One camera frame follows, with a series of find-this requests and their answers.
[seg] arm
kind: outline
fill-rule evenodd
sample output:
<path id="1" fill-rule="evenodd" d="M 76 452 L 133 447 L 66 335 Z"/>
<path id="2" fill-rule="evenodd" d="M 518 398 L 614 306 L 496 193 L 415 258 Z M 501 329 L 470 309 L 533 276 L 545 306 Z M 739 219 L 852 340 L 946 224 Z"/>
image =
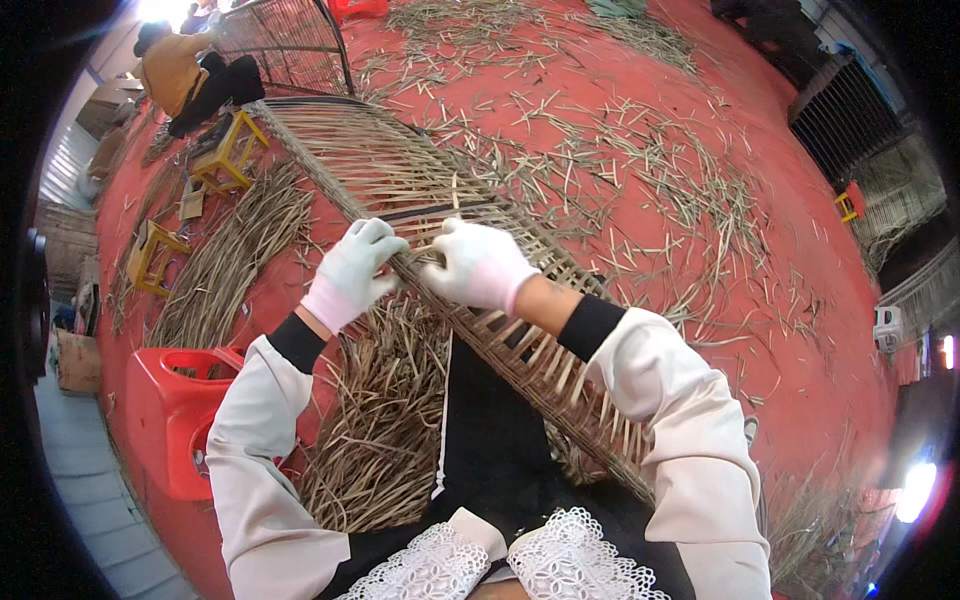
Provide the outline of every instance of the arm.
<path id="1" fill-rule="evenodd" d="M 217 411 L 206 462 L 238 599 L 313 597 L 350 557 L 347 535 L 317 525 L 272 459 L 293 450 L 326 340 L 393 288 L 394 280 L 372 276 L 405 246 L 382 221 L 353 224 L 294 314 L 250 345 Z"/>
<path id="2" fill-rule="evenodd" d="M 217 41 L 217 37 L 220 37 L 222 30 L 220 28 L 210 29 L 202 34 L 194 34 L 192 36 L 183 36 L 183 44 L 186 45 L 187 52 L 190 54 L 197 54 L 198 52 L 205 50 L 210 44 Z"/>
<path id="3" fill-rule="evenodd" d="M 759 475 L 723 374 L 663 317 L 539 275 L 502 231 L 444 224 L 434 247 L 447 261 L 446 270 L 423 272 L 435 291 L 516 313 L 556 336 L 588 362 L 589 378 L 624 416 L 650 420 L 654 448 L 642 469 L 654 481 L 657 508 L 646 538 L 677 543 L 697 597 L 770 597 L 769 546 L 754 515 Z"/>

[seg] hand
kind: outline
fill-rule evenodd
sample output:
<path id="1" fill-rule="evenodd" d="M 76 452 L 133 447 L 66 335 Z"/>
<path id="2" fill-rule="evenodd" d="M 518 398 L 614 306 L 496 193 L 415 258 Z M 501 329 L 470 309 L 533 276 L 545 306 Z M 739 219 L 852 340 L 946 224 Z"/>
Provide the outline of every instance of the hand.
<path id="1" fill-rule="evenodd" d="M 396 288 L 396 276 L 374 279 L 373 274 L 388 258 L 408 248 L 407 241 L 379 219 L 354 222 L 317 267 L 300 304 L 336 334 Z"/>
<path id="2" fill-rule="evenodd" d="M 517 290 L 540 272 L 513 236 L 460 219 L 447 219 L 442 231 L 433 248 L 446 257 L 446 269 L 427 265 L 421 274 L 430 289 L 454 302 L 513 315 Z"/>

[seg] wicker frame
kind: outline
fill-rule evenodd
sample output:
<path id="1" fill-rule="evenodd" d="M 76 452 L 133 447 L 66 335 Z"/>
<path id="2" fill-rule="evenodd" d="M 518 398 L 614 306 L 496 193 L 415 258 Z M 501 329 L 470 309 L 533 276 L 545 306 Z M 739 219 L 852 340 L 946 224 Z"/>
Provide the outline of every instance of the wicker frame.
<path id="1" fill-rule="evenodd" d="M 639 474 L 641 426 L 624 419 L 609 394 L 586 381 L 587 364 L 538 327 L 501 311 L 447 302 L 418 277 L 443 219 L 457 214 L 509 231 L 546 276 L 614 302 L 590 272 L 521 208 L 497 198 L 452 156 L 382 108 L 311 97 L 260 102 L 253 112 L 345 217 L 379 217 L 404 236 L 411 251 L 390 261 L 400 277 L 547 420 L 653 503 Z"/>
<path id="2" fill-rule="evenodd" d="M 353 95 L 347 46 L 323 0 L 253 0 L 225 20 L 228 34 L 214 47 L 229 60 L 253 56 L 264 85 Z M 339 56 L 339 65 L 330 55 Z"/>

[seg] yellow wooden stool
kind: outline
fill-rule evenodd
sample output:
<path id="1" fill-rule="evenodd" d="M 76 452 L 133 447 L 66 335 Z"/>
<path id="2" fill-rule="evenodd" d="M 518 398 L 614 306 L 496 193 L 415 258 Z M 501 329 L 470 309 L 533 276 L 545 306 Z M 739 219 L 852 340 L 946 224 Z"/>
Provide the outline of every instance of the yellow wooden stool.
<path id="1" fill-rule="evenodd" d="M 250 130 L 250 137 L 246 144 L 239 148 L 233 148 L 240 131 Z M 216 192 L 226 192 L 228 190 L 242 187 L 250 189 L 252 181 L 243 174 L 243 167 L 250 158 L 253 151 L 253 144 L 259 141 L 265 148 L 270 148 L 270 142 L 263 136 L 263 133 L 253 123 L 253 120 L 245 110 L 239 110 L 233 115 L 233 123 L 227 130 L 227 135 L 220 141 L 216 150 L 206 153 L 197 158 L 191 173 L 203 179 L 210 189 Z M 220 181 L 220 172 L 227 174 L 226 181 Z"/>
<path id="2" fill-rule="evenodd" d="M 159 260 L 155 261 L 154 254 L 158 246 L 163 248 Z M 167 260 L 170 258 L 170 252 L 173 251 L 184 254 L 193 252 L 172 231 L 162 228 L 153 221 L 144 221 L 133 244 L 130 259 L 127 261 L 127 277 L 130 278 L 133 287 L 164 298 L 170 296 L 170 290 L 163 287 L 162 283 Z M 153 264 L 159 265 L 157 271 L 152 274 L 147 273 Z"/>

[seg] gray cloth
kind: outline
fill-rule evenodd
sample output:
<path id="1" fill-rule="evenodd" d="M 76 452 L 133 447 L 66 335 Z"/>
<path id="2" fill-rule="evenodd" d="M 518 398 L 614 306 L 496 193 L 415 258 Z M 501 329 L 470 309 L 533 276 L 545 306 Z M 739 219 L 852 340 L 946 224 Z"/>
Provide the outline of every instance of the gray cloth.
<path id="1" fill-rule="evenodd" d="M 597 16 L 640 18 L 647 12 L 647 0 L 587 0 L 587 7 Z"/>

